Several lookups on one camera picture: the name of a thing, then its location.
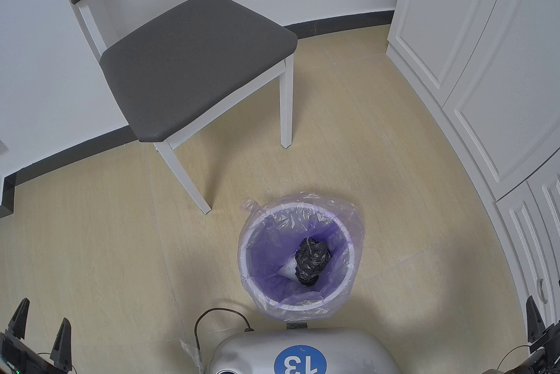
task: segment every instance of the black baseboard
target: black baseboard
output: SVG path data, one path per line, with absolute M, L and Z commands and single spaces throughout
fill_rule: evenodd
M 329 34 L 353 28 L 390 24 L 393 19 L 393 13 L 394 10 L 350 14 L 347 16 L 299 22 L 298 24 L 286 26 L 286 28 L 297 34 L 298 38 L 301 39 L 318 34 Z M 94 154 L 102 153 L 135 140 L 136 136 L 130 127 L 123 126 L 118 130 L 87 140 L 81 144 L 63 150 L 60 153 L 53 154 L 44 160 L 35 162 L 7 176 L 4 178 L 2 204 L 0 204 L 0 218 L 13 213 L 15 187 L 19 184 L 37 178 L 42 174 L 52 172 L 57 168 L 72 164 L 78 160 L 83 160 Z
M 349 14 L 347 16 L 336 16 L 322 20 L 298 22 L 297 24 L 290 24 L 286 28 L 297 34 L 299 39 L 302 39 L 318 34 L 331 34 L 332 32 L 353 28 L 383 26 L 391 23 L 394 13 L 395 10 L 385 10 L 383 12 Z

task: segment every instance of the wooden floor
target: wooden floor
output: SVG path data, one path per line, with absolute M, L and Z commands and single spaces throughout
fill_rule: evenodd
M 289 149 L 277 80 L 177 149 L 207 216 L 138 142 L 18 186 L 15 214 L 0 221 L 0 326 L 28 297 L 28 344 L 50 352 L 66 316 L 80 374 L 195 373 L 179 339 L 194 341 L 207 308 L 238 309 L 256 330 L 284 326 L 241 286 L 240 203 L 310 190 L 352 201 L 366 224 L 350 299 L 311 327 L 366 329 L 404 373 L 496 368 L 525 342 L 511 274 L 465 170 L 385 56 L 387 33 L 299 41 Z M 238 317 L 207 316 L 205 361 L 242 329 Z

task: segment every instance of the cabinet handle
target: cabinet handle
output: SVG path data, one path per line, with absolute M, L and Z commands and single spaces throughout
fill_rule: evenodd
M 542 283 L 544 282 L 544 279 L 539 279 L 539 294 L 540 294 L 540 299 L 543 301 L 543 304 L 547 304 L 548 300 L 544 297 L 544 290 L 543 290 L 543 286 Z

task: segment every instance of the blue circle sticker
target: blue circle sticker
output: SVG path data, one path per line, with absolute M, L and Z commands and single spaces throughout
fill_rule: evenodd
M 274 374 L 325 374 L 326 359 L 311 346 L 290 346 L 274 361 Z

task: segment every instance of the white number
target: white number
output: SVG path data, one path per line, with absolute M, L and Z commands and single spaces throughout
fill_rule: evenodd
M 296 362 L 296 364 L 300 364 L 301 363 L 301 359 L 298 356 L 287 356 L 284 359 L 284 366 L 286 367 L 286 370 L 284 371 L 284 374 L 301 374 L 301 372 L 296 371 L 297 366 L 294 366 L 293 364 L 290 364 L 290 362 Z
M 305 357 L 305 374 L 317 374 L 317 368 L 315 368 L 314 370 L 311 370 L 312 365 L 311 365 L 312 361 L 311 361 L 311 356 L 306 356 Z

